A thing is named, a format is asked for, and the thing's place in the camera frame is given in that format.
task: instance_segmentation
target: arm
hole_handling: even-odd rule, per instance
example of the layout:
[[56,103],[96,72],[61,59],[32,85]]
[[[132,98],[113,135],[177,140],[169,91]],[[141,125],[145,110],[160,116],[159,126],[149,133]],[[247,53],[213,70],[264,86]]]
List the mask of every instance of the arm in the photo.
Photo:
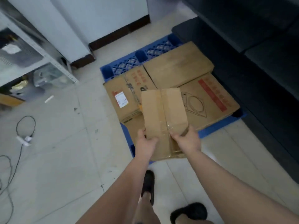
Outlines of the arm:
[[157,138],[147,140],[144,132],[138,131],[135,158],[76,224],[132,223],[144,175],[157,142]]
[[299,223],[299,217],[230,174],[201,152],[192,126],[185,137],[172,134],[225,223]]

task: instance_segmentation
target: black sofa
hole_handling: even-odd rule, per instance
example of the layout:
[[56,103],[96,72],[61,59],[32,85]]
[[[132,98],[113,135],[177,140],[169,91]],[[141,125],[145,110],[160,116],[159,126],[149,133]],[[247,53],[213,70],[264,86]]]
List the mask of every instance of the black sofa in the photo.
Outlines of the black sofa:
[[299,0],[183,0],[198,17],[175,26],[214,63],[243,119],[299,183]]

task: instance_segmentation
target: hand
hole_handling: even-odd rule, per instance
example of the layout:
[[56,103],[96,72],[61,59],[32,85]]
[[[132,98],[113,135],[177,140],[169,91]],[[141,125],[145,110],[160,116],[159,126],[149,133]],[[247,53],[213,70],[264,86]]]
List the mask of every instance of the hand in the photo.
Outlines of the hand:
[[140,129],[137,132],[135,157],[137,159],[150,161],[159,139],[157,137],[152,139],[146,139],[144,136],[144,130]]
[[185,136],[180,136],[178,133],[174,132],[170,132],[170,135],[176,140],[178,146],[181,148],[184,154],[189,154],[193,151],[201,151],[198,132],[192,125],[189,125],[189,131]]

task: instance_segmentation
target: black slipper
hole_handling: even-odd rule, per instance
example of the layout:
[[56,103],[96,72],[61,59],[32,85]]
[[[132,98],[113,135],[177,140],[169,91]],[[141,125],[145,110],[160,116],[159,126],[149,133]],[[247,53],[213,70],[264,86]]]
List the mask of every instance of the black slipper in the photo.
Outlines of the black slipper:
[[155,186],[155,174],[151,170],[147,170],[144,176],[141,197],[144,192],[150,193],[150,203],[154,205],[154,186]]
[[171,224],[176,224],[176,219],[181,214],[185,214],[188,218],[193,220],[206,220],[207,219],[207,209],[206,207],[199,202],[189,204],[186,207],[179,208],[173,211],[170,215]]

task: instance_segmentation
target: black cable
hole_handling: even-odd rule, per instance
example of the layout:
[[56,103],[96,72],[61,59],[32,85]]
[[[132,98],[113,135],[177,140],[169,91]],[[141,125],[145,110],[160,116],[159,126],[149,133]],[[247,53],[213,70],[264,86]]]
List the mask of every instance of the black cable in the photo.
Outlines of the black cable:
[[[26,117],[30,117],[30,118],[34,121],[34,128],[33,128],[32,134],[30,135],[30,137],[32,137],[33,134],[34,134],[34,132],[35,132],[35,126],[36,126],[36,121],[35,121],[35,119],[34,119],[32,116],[24,116],[23,118],[21,118],[21,119],[18,121],[18,123],[17,123],[17,125],[16,125],[16,133],[17,133],[18,136],[20,136],[20,135],[19,135],[19,132],[18,132],[18,126],[19,126],[19,123],[20,123],[23,119],[25,119]],[[16,164],[16,168],[15,168],[14,173],[13,173],[13,166],[12,166],[12,164],[11,164],[11,159],[10,159],[8,156],[6,156],[6,155],[0,155],[0,157],[5,157],[5,158],[8,159],[8,161],[9,161],[9,166],[10,166],[10,175],[9,175],[9,178],[8,178],[7,186],[6,186],[3,190],[2,190],[3,183],[2,183],[2,181],[1,181],[1,179],[0,179],[0,184],[1,184],[1,185],[0,185],[0,190],[2,190],[2,192],[0,192],[0,196],[4,193],[5,190],[7,190],[7,195],[8,195],[10,204],[11,204],[11,213],[10,213],[10,216],[9,216],[8,221],[7,221],[5,224],[8,224],[8,223],[9,223],[9,221],[11,220],[11,218],[12,218],[12,216],[13,216],[13,212],[14,212],[13,200],[12,200],[12,198],[11,198],[11,195],[10,195],[10,192],[9,192],[9,188],[8,188],[8,187],[9,187],[9,185],[11,184],[11,182],[12,182],[12,180],[13,180],[13,178],[14,178],[16,172],[17,172],[17,167],[18,167],[18,164],[19,164],[19,162],[20,162],[21,155],[22,155],[22,149],[23,149],[23,144],[21,145],[20,155],[19,155],[19,159],[18,159],[18,162],[17,162],[17,164]]]

